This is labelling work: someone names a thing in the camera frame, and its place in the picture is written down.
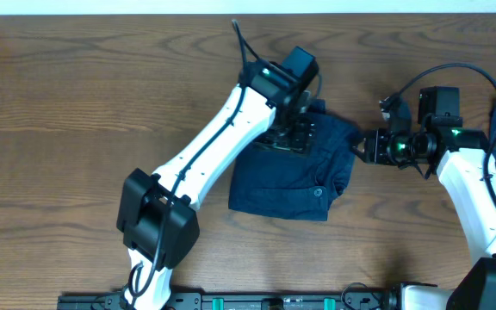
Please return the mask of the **dark blue shorts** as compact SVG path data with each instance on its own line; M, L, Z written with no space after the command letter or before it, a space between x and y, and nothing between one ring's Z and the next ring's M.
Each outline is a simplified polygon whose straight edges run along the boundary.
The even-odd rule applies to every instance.
M307 116L315 127L307 155L264 151L248 145L237 157L228 207L285 220L326 221L333 201L350 182L351 142L359 129L326 111L323 99Z

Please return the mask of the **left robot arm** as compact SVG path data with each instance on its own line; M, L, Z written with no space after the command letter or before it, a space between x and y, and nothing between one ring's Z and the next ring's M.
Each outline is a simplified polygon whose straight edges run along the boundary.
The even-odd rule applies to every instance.
M245 62L218 114L174 158L152 174L135 169L124 181L116 226L132 269L127 309L161 309L173 269L200 235L197 211L208 191L249 145L304 154L314 124L305 116L316 58L295 47L282 63Z

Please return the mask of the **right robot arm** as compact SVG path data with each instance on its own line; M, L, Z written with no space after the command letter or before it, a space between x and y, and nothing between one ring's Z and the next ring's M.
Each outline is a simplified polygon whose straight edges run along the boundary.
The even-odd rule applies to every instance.
M405 282L383 297L383 309L496 309L496 166L480 130L464 128L457 88L419 92L418 130L395 93L380 102L387 127L368 131L352 151L367 164L399 169L427 164L452 200L473 267L452 290Z

